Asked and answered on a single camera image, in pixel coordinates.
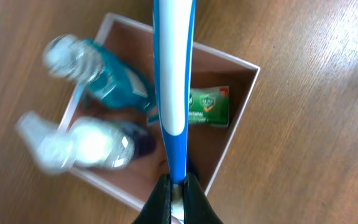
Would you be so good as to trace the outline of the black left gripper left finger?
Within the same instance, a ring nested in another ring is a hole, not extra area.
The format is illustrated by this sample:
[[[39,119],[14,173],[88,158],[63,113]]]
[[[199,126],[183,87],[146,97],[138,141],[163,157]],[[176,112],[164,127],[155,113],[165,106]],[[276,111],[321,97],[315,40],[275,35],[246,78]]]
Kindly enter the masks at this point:
[[[171,224],[171,181],[168,174],[159,177],[148,200],[133,224]]]

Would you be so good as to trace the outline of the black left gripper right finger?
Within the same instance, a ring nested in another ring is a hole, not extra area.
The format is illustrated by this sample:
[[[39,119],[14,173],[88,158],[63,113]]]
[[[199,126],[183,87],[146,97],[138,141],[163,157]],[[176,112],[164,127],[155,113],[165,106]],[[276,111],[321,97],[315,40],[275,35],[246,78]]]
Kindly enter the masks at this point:
[[[186,175],[183,201],[185,224],[223,224],[208,202],[194,174]]]

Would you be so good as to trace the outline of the green Dettol soap pack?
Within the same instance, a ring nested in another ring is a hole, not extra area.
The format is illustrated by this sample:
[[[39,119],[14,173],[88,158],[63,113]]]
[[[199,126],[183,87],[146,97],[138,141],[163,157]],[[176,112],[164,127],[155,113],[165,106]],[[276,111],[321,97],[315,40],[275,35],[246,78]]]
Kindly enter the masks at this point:
[[[192,88],[188,122],[227,127],[229,124],[229,87]]]

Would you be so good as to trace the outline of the clear spray bottle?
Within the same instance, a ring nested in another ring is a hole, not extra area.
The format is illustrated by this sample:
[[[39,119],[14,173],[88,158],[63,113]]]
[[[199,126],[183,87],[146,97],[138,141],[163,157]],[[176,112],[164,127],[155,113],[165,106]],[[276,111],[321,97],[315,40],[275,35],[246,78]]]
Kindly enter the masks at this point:
[[[30,111],[15,129],[34,161],[46,173],[59,174],[73,166],[119,170],[154,152],[152,133],[128,121],[77,118],[66,131]]]

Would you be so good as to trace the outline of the blue mouthwash bottle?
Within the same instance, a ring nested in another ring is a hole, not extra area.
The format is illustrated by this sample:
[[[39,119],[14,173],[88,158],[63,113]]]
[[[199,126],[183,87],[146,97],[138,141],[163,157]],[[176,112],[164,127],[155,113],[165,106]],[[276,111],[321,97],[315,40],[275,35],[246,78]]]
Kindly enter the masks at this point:
[[[58,36],[45,47],[43,63],[50,76],[84,85],[107,108],[148,113],[156,105],[150,82],[92,39]]]

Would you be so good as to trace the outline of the blue white toothbrush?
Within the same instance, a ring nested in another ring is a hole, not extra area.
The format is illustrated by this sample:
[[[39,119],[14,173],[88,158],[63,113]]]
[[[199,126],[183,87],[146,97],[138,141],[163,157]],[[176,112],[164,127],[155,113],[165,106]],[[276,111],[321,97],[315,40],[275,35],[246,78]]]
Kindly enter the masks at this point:
[[[155,0],[154,80],[158,115],[171,180],[171,215],[185,221],[188,111],[195,0]]]

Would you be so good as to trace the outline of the blue disposable razor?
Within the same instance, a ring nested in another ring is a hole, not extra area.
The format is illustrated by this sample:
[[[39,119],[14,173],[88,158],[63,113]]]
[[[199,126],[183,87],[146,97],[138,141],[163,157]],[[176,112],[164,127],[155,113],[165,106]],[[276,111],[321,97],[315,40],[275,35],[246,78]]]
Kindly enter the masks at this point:
[[[148,115],[148,117],[146,119],[147,126],[153,126],[153,125],[157,124],[158,122],[159,122],[158,112]],[[191,157],[189,154],[187,154],[187,158],[186,158],[186,171],[188,173],[195,175],[197,180],[200,180],[200,175],[199,175],[193,161],[191,160]]]

